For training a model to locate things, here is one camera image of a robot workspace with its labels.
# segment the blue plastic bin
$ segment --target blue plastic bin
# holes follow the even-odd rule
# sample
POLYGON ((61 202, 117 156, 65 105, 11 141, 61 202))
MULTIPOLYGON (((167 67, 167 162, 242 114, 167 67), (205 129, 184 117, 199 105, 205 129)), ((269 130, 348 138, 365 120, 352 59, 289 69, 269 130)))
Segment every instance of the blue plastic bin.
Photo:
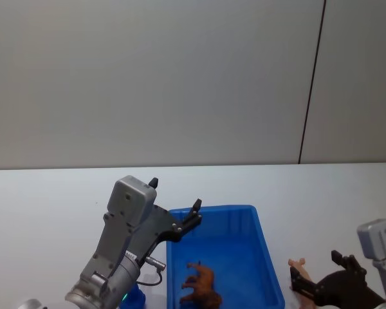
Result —
MULTIPOLYGON (((189 209, 170 211, 177 219, 189 209)), ((283 309, 284 299, 256 209, 251 205, 202 207, 201 225, 179 243, 167 242, 167 309, 199 309, 179 304, 193 289, 181 289, 195 274, 187 263, 201 262, 214 271, 221 309, 283 309)))

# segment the white table surface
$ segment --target white table surface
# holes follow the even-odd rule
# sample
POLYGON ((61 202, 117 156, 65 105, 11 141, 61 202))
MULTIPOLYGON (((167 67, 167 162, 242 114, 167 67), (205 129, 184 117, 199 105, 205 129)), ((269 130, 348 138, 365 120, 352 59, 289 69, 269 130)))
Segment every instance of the white table surface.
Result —
MULTIPOLYGON (((203 205, 254 205, 286 308, 299 307, 288 259, 305 257, 318 281, 339 269, 333 249, 355 254, 369 286, 384 295, 356 228, 386 218, 386 164, 57 169, 0 171, 0 308, 29 297, 64 298, 95 250, 114 183, 128 174, 144 182, 158 177, 156 203, 167 209, 196 198, 203 205)), ((153 256, 165 261, 165 245, 153 256)), ((153 274, 146 266, 140 279, 154 281, 153 274)), ((147 308, 166 307, 165 274, 161 285, 143 291, 147 308)))

